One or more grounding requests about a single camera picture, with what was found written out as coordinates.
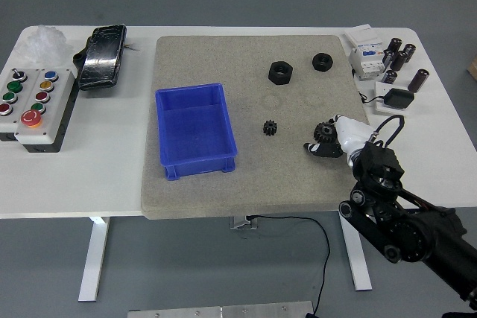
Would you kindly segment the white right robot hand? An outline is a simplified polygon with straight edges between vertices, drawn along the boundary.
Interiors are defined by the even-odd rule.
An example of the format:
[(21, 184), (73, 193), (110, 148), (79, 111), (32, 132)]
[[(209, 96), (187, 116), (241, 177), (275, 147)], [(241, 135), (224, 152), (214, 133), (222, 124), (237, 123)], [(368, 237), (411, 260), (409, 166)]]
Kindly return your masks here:
[(328, 121), (320, 122), (314, 131), (315, 142), (305, 143), (304, 149), (313, 156), (339, 158), (345, 155), (347, 164), (353, 161), (374, 133), (365, 123), (343, 115), (336, 115)]

